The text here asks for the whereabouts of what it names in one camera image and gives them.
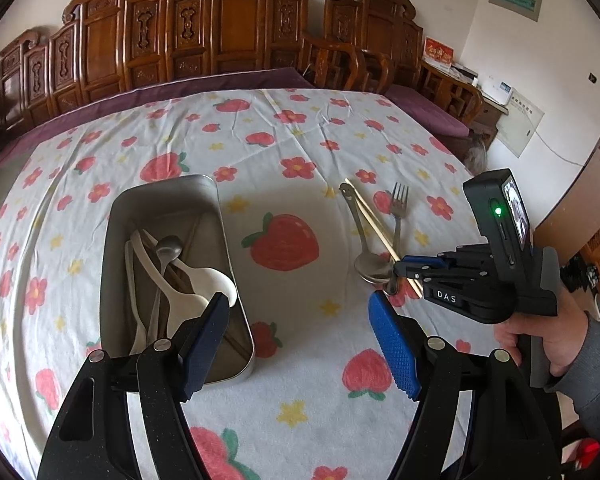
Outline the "grey sleeve forearm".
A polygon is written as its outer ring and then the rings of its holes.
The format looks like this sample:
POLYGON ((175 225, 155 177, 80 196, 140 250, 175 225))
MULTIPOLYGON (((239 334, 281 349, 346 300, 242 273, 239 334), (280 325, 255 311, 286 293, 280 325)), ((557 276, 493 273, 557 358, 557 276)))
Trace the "grey sleeve forearm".
POLYGON ((568 396, 583 427, 600 442, 600 321, 588 320, 579 354, 565 374, 548 383, 547 391, 568 396))

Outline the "person right hand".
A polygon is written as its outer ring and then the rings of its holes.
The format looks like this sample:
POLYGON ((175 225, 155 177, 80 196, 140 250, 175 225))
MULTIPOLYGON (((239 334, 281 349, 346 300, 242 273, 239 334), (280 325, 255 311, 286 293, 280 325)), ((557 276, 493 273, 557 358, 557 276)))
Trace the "person right hand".
POLYGON ((577 305, 567 289, 558 296, 556 316, 515 313, 507 321, 494 326, 494 338, 521 366, 522 335, 540 337, 550 362, 550 374, 560 377, 578 356, 588 333, 588 316, 577 305))

